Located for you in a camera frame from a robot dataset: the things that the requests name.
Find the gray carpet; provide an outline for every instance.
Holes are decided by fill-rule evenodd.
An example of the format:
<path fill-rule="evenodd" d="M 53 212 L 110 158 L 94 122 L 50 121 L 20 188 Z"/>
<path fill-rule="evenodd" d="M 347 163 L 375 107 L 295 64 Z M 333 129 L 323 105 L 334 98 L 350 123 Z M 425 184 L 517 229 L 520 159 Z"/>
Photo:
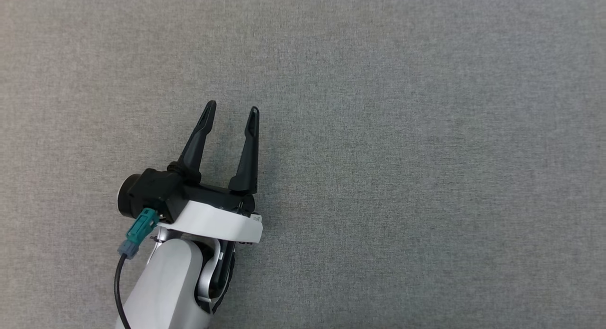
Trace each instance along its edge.
<path fill-rule="evenodd" d="M 117 189 L 210 99 L 265 226 L 215 329 L 606 327 L 606 0 L 1 1 L 4 329 L 113 327 Z"/>

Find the white mounting plate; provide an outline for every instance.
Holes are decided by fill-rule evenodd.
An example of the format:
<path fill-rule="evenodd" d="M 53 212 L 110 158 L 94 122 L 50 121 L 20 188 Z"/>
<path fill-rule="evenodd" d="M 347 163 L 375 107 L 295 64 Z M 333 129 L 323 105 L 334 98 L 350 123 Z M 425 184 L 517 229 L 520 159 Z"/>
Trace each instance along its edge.
<path fill-rule="evenodd" d="M 160 222 L 158 226 L 195 236 L 249 243 L 258 243 L 263 232 L 259 221 L 191 200 L 174 223 Z"/>

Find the black cable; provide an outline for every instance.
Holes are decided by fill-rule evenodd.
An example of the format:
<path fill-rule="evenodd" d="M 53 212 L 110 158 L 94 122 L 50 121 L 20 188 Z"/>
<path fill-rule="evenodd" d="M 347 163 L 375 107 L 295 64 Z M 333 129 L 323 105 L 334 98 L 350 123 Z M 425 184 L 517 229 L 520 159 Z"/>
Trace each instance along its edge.
<path fill-rule="evenodd" d="M 117 263 L 116 276 L 114 277 L 114 297 L 116 299 L 117 313 L 120 315 L 120 320 L 122 320 L 124 329 L 131 329 L 130 325 L 128 325 L 128 321 L 126 320 L 126 314 L 124 313 L 124 307 L 122 306 L 122 301 L 120 299 L 120 273 L 122 273 L 124 260 L 126 260 L 125 253 L 120 256 L 120 261 Z"/>

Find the teal connector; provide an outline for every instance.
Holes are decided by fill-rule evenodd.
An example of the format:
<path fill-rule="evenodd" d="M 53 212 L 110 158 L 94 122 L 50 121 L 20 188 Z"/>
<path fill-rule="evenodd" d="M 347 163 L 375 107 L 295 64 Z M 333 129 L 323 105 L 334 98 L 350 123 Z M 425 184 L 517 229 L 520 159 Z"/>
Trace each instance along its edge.
<path fill-rule="evenodd" d="M 132 259 L 139 251 L 139 245 L 158 225 L 160 216 L 158 212 L 151 208 L 144 208 L 134 224 L 126 232 L 126 240 L 117 250 L 119 254 L 126 254 L 128 259 Z"/>

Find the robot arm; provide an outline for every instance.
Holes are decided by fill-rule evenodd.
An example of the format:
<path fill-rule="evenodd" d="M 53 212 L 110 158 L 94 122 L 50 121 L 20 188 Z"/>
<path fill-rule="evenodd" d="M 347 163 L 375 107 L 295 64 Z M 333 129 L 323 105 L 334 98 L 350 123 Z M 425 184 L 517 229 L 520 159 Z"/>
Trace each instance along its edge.
<path fill-rule="evenodd" d="M 124 316 L 121 314 L 116 321 L 117 329 L 208 327 L 229 287 L 236 243 L 260 240 L 261 217 L 253 213 L 259 110 L 251 109 L 238 172 L 225 189 L 200 184 L 200 160 L 215 109 L 216 103 L 208 102 L 179 160 L 167 171 L 146 169 L 134 174 L 118 193 L 118 208 L 123 215 L 136 217 L 153 210 L 158 214 L 160 230 L 154 237 L 156 245 L 148 264 L 124 305 Z M 181 239 L 183 233 L 191 234 L 192 240 Z M 116 272 L 117 283 L 120 269 L 121 265 Z M 119 284 L 116 286 L 120 312 Z"/>

